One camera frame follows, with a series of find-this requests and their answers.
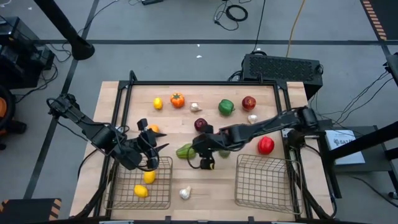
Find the lemon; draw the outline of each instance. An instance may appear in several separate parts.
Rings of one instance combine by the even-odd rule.
[[[155,171],[144,172],[145,184],[151,184],[155,181]]]
[[[148,196],[148,189],[142,185],[136,185],[134,187],[134,193],[138,197],[147,197]]]
[[[151,124],[148,126],[148,129],[152,129],[156,133],[160,133],[159,127],[156,124]]]
[[[154,108],[157,110],[160,110],[160,109],[162,109],[162,107],[163,107],[162,99],[159,97],[155,98],[154,99]]]

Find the black metal frame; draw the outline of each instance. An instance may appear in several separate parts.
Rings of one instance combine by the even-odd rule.
[[[126,121],[127,121],[127,114],[129,111],[129,103],[130,103],[130,99],[131,99],[131,92],[132,92],[132,86],[133,85],[228,85],[228,86],[242,86],[242,85],[246,85],[246,86],[272,86],[274,89],[274,96],[275,96],[275,105],[277,108],[277,112],[281,113],[282,112],[282,104],[280,102],[280,95],[279,95],[279,88],[276,84],[276,82],[202,82],[202,81],[137,81],[136,77],[133,76],[132,74],[130,74],[130,78],[131,80],[129,81],[119,81],[119,85],[118,85],[118,92],[116,95],[116,101],[115,101],[115,106],[114,106],[114,110],[113,110],[113,117],[112,117],[112,121],[111,124],[116,125],[116,120],[119,114],[119,109],[120,109],[120,104],[121,104],[121,97],[122,97],[122,93],[123,90],[125,88],[127,88],[127,94],[126,94],[126,100],[124,103],[124,108],[123,108],[123,115],[122,115],[122,121],[121,121],[121,126],[126,125]],[[284,92],[284,100],[285,100],[285,104],[286,104],[286,108],[289,110],[291,109],[291,105],[290,105],[290,99],[289,99],[289,93],[287,92],[287,90],[283,90]],[[286,159],[291,159],[290,158],[290,149],[288,147],[288,145],[283,144],[284,147],[284,153],[285,153],[285,157]],[[299,153],[295,153],[295,158],[298,160],[298,162],[300,163],[300,165],[302,164],[302,160],[300,157]],[[107,177],[107,173],[108,173],[108,168],[109,168],[109,163],[110,163],[110,159],[109,157],[105,157],[104,158],[104,162],[103,162],[103,167],[102,167],[102,171],[101,171],[101,178],[99,181],[99,184],[101,185],[102,183],[106,182],[106,177]],[[303,168],[301,166],[301,173],[303,175],[303,185],[306,186],[306,182],[305,182],[305,177],[304,177],[304,172],[303,172]],[[114,189],[114,181],[111,182],[111,191],[109,193],[109,197],[113,196],[113,189]],[[297,193],[296,193],[296,188],[292,187],[291,188],[291,194],[292,194],[292,199],[293,199],[293,203],[294,205],[296,205],[294,207],[295,212],[299,212],[299,204],[298,204],[298,199],[297,199]],[[99,216],[100,215],[100,208],[101,208],[101,203],[103,198],[101,197],[100,200],[98,200],[95,208],[94,208],[94,216]],[[303,204],[304,204],[304,208],[305,209],[305,214],[307,217],[312,218],[312,211],[310,208],[309,204],[307,203],[306,199],[302,197],[303,200]],[[111,200],[108,200],[108,204],[107,207],[112,206],[111,205]],[[111,212],[112,210],[106,210],[106,217],[110,218],[111,217]],[[248,217],[249,218],[249,223],[254,223],[254,218],[253,217]],[[295,219],[299,220],[301,219],[300,215],[295,215]],[[152,223],[152,221],[149,220],[139,220],[142,223]],[[198,221],[187,221],[184,223],[198,223]],[[247,223],[247,222],[228,222],[228,223]]]

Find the wooden tabletop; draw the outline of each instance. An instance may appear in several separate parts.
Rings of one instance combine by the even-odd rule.
[[[103,82],[99,94],[94,115],[95,121],[110,122],[116,99],[118,82]],[[288,83],[290,103],[292,107],[307,105],[307,97],[303,83]],[[182,92],[185,95],[185,106],[175,109],[170,104],[170,95],[173,92]],[[241,101],[245,96],[253,96],[257,105],[250,113],[241,109]],[[282,105],[283,94],[280,92]],[[155,97],[161,97],[164,101],[162,110],[157,111],[152,106]],[[222,99],[234,102],[236,110],[229,117],[220,116],[217,106]],[[189,110],[190,103],[196,102],[203,111],[192,113]],[[120,124],[123,100],[118,117]],[[271,86],[139,86],[132,88],[127,125],[130,131],[129,138],[138,135],[136,123],[141,118],[147,118],[149,124],[156,124],[160,132],[166,137],[158,138],[158,145],[169,143],[160,152],[160,156],[170,156],[173,162],[171,205],[165,210],[113,210],[112,219],[129,220],[164,220],[171,215],[172,220],[234,220],[245,221],[248,216],[254,216],[257,221],[292,221],[294,215],[269,210],[260,210],[237,206],[234,202],[236,158],[239,154],[257,155],[259,138],[253,139],[241,151],[233,152],[227,159],[214,153],[216,160],[215,170],[195,170],[188,166],[186,160],[178,159],[175,151],[182,145],[189,143],[197,136],[193,123],[197,118],[205,118],[207,122],[218,128],[231,124],[248,123],[247,116],[256,114],[258,120],[269,119],[277,114],[275,96]],[[284,159],[284,150],[280,132],[270,133],[267,136],[275,142],[275,148],[269,157]],[[317,149],[316,140],[307,140],[307,144]],[[87,145],[85,155],[94,147]],[[199,158],[192,160],[193,164],[199,163]],[[323,172],[322,161],[317,154],[308,149],[302,150],[303,168],[306,176],[307,187],[323,209],[333,213],[330,202],[328,186]],[[86,205],[98,188],[103,162],[101,153],[94,154],[83,166],[77,184],[75,197],[70,215],[76,215]],[[192,188],[191,198],[182,200],[179,190],[187,186]],[[104,214],[102,203],[101,214]]]

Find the orange striped tape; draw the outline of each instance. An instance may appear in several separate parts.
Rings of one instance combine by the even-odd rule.
[[[387,40],[386,33],[384,32],[383,26],[380,24],[379,19],[377,18],[376,13],[373,10],[373,7],[369,1],[363,1],[366,12],[372,20],[373,26],[376,28],[376,32],[379,35],[380,39]]]

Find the wire basket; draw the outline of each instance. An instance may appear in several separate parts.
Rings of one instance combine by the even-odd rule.
[[[113,198],[109,198],[111,185],[106,190],[106,209],[168,209],[170,207],[172,188],[172,167],[171,157],[160,157],[159,166],[155,170],[156,177],[152,184],[144,182],[144,172],[139,169],[128,170],[119,165],[115,170],[116,180],[114,183]],[[143,185],[148,189],[148,196],[140,198],[134,193],[134,186]]]
[[[294,171],[288,171],[287,163],[292,164],[301,180],[300,164],[296,161],[239,155],[236,160],[235,203],[244,207],[301,214],[302,194],[295,183],[296,175],[290,175]]]

